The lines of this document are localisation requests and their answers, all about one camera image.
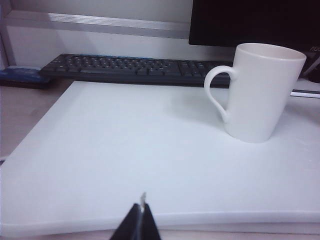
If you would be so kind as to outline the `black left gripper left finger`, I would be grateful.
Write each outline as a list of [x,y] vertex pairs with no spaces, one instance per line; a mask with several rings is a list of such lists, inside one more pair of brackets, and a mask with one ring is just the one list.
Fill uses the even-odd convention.
[[142,210],[135,203],[125,218],[112,234],[110,240],[140,240],[141,239]]

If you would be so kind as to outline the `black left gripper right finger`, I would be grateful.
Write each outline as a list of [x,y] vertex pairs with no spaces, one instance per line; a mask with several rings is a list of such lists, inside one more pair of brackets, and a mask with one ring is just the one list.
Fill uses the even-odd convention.
[[153,218],[151,209],[146,203],[146,192],[140,197],[140,216],[138,220],[139,240],[160,240],[160,234]]

